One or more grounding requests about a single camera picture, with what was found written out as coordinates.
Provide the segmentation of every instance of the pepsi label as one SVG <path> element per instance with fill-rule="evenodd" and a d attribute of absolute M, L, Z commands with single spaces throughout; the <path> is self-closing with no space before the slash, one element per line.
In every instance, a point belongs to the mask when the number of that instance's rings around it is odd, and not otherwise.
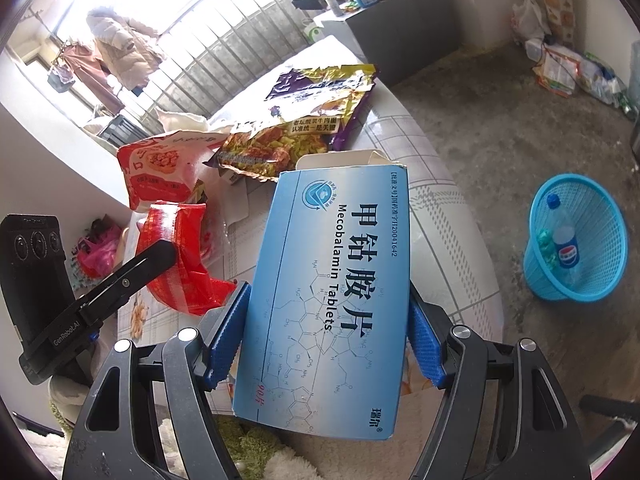
<path fill-rule="evenodd" d="M 571 238 L 565 244 L 556 244 L 556 251 L 558 251 L 558 260 L 560 261 L 560 267 L 563 269 L 571 269 L 575 267 L 580 261 L 580 253 L 578 252 L 578 241 L 575 236 Z"/>

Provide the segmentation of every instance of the pepsi bottle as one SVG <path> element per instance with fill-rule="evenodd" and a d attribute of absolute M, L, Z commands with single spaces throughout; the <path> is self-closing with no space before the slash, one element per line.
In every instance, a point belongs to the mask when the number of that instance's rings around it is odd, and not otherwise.
<path fill-rule="evenodd" d="M 575 238 L 574 222 L 555 193 L 546 197 L 546 204 L 550 209 L 550 228 L 558 253 L 556 278 L 568 288 L 574 288 L 580 279 L 580 251 Z"/>

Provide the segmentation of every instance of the blue gripper pad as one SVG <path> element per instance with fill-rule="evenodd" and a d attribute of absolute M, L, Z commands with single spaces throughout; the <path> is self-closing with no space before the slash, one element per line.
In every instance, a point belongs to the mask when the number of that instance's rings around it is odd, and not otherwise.
<path fill-rule="evenodd" d="M 409 298 L 409 324 L 407 338 L 414 350 L 420 371 L 436 387 L 444 386 L 445 373 L 442 367 L 442 353 L 433 329 L 414 299 Z"/>
<path fill-rule="evenodd" d="M 210 346 L 209 366 L 204 379 L 207 385 L 213 389 L 220 381 L 224 381 L 228 377 L 236 352 L 240 347 L 250 294 L 251 286 L 246 286 L 236 297 L 218 335 Z"/>

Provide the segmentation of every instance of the metal screw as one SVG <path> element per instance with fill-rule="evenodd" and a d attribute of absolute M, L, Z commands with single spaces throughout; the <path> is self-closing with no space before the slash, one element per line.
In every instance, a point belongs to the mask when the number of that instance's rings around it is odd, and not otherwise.
<path fill-rule="evenodd" d="M 538 345 L 536 345 L 536 342 L 533 341 L 533 339 L 526 338 L 520 342 L 520 348 L 527 352 L 533 352 L 537 347 Z"/>
<path fill-rule="evenodd" d="M 453 327 L 453 335 L 458 339 L 467 339 L 471 337 L 471 330 L 464 325 L 456 325 Z"/>
<path fill-rule="evenodd" d="M 180 341 L 192 341 L 198 335 L 198 331 L 192 327 L 183 328 L 178 332 L 178 339 Z"/>
<path fill-rule="evenodd" d="M 120 339 L 119 341 L 116 341 L 115 345 L 113 345 L 113 349 L 116 352 L 126 352 L 127 350 L 129 350 L 130 346 L 131 341 L 129 341 L 128 339 Z"/>

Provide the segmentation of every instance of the hanging jacket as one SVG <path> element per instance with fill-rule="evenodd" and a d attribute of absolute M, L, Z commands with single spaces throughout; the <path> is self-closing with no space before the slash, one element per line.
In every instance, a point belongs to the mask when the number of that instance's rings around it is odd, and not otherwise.
<path fill-rule="evenodd" d="M 81 43 L 67 45 L 60 56 L 108 111 L 117 115 L 124 108 L 124 103 L 113 94 L 113 89 L 107 84 L 108 72 L 103 70 L 102 59 L 92 47 Z"/>
<path fill-rule="evenodd" d="M 90 10 L 87 25 L 110 72 L 127 90 L 144 87 L 166 57 L 150 43 L 158 32 L 108 7 Z"/>

